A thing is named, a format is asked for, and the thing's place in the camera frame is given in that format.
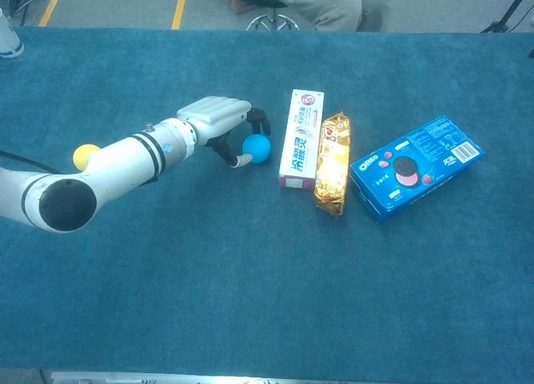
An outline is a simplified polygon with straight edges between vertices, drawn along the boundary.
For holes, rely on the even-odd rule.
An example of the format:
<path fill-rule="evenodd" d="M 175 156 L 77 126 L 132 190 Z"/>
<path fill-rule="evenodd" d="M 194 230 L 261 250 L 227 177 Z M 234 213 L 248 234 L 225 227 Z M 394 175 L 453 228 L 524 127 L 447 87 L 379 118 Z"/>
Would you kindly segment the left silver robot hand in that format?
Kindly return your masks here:
<path fill-rule="evenodd" d="M 253 134 L 271 134 L 267 113 L 236 98 L 208 96 L 179 109 L 176 118 L 195 132 L 196 145 L 211 148 L 234 169 L 251 163 L 253 156 L 237 154 L 230 147 L 227 140 L 232 129 L 248 122 Z"/>

